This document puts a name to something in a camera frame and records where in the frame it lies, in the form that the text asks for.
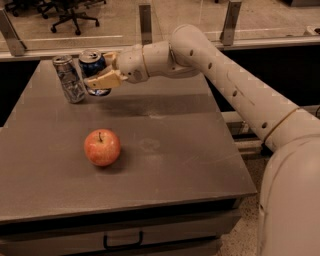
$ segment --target black handle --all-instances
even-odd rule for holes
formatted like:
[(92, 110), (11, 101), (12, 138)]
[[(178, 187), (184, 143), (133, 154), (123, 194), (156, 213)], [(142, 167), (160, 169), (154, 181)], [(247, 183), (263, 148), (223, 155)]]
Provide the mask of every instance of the black handle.
[(143, 241), (143, 232), (142, 231), (139, 232), (139, 241), (138, 242), (132, 243), (132, 244), (125, 244), (125, 245), (109, 246), (108, 245), (108, 236), (104, 236), (103, 237), (103, 247), (107, 251), (127, 250), (127, 249), (139, 247), (142, 244), (142, 241)]

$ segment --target can lid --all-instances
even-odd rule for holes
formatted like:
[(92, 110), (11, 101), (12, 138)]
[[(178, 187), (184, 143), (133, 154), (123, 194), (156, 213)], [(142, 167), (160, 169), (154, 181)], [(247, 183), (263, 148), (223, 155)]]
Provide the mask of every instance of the can lid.
[(71, 55), (58, 55), (53, 57), (52, 59), (53, 64), (55, 65), (62, 65), (65, 64), (67, 62), (72, 61), (72, 56)]
[(79, 55), (79, 60), (83, 63), (93, 63), (101, 58), (101, 52), (96, 49), (84, 50)]

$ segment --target desk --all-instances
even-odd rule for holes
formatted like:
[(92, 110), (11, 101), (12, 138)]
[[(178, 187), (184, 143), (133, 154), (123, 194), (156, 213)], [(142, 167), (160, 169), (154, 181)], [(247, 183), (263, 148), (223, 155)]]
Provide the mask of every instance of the desk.
[[(85, 137), (98, 128), (122, 143), (107, 168), (84, 155)], [(69, 104), (51, 61), (40, 62), (0, 131), (0, 175), (6, 255), (106, 244), (135, 244), (129, 255), (212, 255), (239, 220), (241, 200), (256, 193), (203, 75), (124, 83)]]

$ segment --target can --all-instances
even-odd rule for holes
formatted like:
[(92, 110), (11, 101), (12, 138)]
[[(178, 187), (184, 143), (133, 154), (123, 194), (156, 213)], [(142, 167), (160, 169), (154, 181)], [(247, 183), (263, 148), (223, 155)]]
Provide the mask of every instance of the can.
[[(104, 57), (97, 49), (88, 49), (80, 53), (79, 66), (83, 79), (94, 76), (107, 67)], [(111, 92), (111, 89), (92, 89), (86, 84), (85, 87), (88, 93), (94, 96), (105, 96)]]
[(70, 55), (58, 55), (52, 59), (53, 66), (61, 82), (64, 96), (70, 103), (78, 103), (85, 98), (82, 82)]

